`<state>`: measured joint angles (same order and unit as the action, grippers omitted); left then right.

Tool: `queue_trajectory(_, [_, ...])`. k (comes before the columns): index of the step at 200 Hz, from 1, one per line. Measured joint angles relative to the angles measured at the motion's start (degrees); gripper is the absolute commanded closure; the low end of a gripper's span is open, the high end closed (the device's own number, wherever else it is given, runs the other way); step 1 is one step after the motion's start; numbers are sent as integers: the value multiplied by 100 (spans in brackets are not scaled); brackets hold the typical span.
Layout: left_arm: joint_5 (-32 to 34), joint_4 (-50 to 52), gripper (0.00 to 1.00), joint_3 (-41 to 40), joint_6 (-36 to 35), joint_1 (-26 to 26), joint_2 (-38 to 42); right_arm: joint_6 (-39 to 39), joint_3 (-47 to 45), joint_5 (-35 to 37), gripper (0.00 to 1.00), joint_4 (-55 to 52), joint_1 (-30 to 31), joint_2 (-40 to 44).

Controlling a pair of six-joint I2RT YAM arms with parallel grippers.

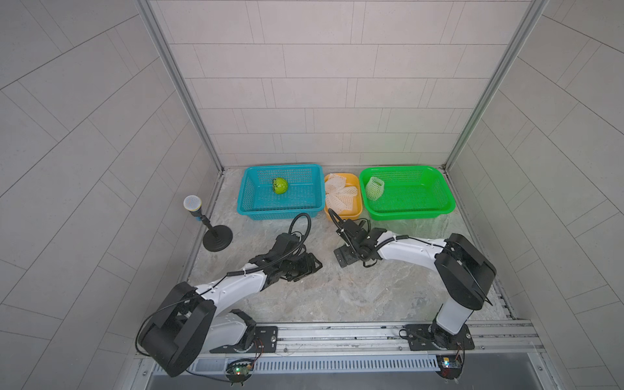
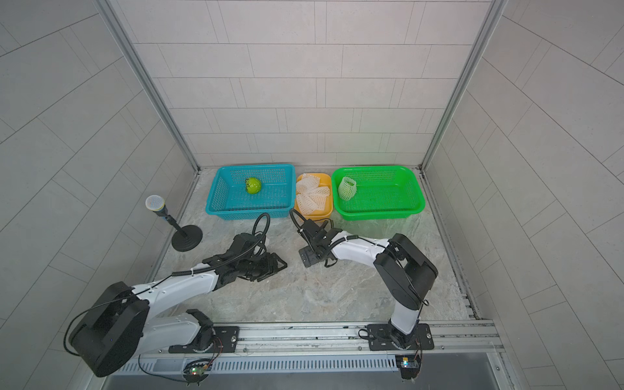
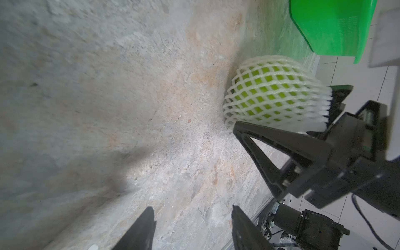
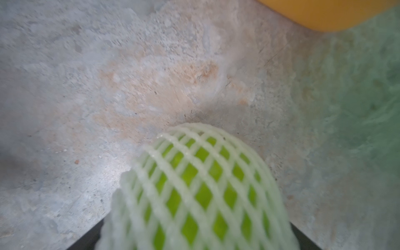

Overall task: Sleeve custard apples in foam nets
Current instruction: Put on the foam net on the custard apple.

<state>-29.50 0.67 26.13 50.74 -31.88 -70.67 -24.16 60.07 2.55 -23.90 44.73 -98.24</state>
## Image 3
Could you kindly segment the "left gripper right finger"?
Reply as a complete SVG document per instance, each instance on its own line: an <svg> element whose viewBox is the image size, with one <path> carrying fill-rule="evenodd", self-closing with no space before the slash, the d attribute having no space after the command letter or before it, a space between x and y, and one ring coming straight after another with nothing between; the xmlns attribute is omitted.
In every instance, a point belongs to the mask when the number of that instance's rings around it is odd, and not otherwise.
<svg viewBox="0 0 400 250"><path fill-rule="evenodd" d="M244 211L236 205L233 205L232 226L232 238L235 250L274 249Z"/></svg>

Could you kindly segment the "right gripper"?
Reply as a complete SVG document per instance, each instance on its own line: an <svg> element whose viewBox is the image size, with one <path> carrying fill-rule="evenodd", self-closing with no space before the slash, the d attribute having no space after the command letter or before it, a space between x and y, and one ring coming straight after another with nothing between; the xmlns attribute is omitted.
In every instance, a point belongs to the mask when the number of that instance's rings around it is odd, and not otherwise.
<svg viewBox="0 0 400 250"><path fill-rule="evenodd" d="M352 85L334 85L328 123L344 111ZM400 217L400 159L386 160L387 106L368 101L356 114L345 112L329 129L326 142L305 134L236 122L233 134L251 156L274 198L287 194L323 208L353 193L381 212ZM288 157L278 168L255 143Z"/></svg>

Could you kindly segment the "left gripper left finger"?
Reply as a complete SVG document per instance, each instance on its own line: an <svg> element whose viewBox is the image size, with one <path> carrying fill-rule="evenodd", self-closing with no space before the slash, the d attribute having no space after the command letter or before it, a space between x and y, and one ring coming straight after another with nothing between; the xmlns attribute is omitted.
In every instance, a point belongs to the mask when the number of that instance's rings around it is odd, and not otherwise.
<svg viewBox="0 0 400 250"><path fill-rule="evenodd" d="M147 207L112 250L152 250L156 230L153 207Z"/></svg>

